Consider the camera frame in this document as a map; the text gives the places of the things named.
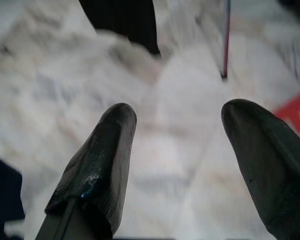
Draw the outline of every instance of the red object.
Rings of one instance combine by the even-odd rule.
[[[280,108],[275,115],[300,136],[300,95]]]

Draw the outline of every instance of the dark fabric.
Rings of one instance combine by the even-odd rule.
[[[0,160],[0,240],[4,234],[5,222],[25,218],[20,193],[22,176]]]
[[[136,124],[129,105],[109,108],[65,168],[45,212],[60,214],[72,198],[78,198],[95,234],[112,238],[121,222]],[[98,231],[104,222],[103,232]]]
[[[159,55],[153,0],[79,0],[95,29],[126,36]]]
[[[259,216],[278,240],[300,240],[300,138],[263,107],[232,100],[222,121]]]

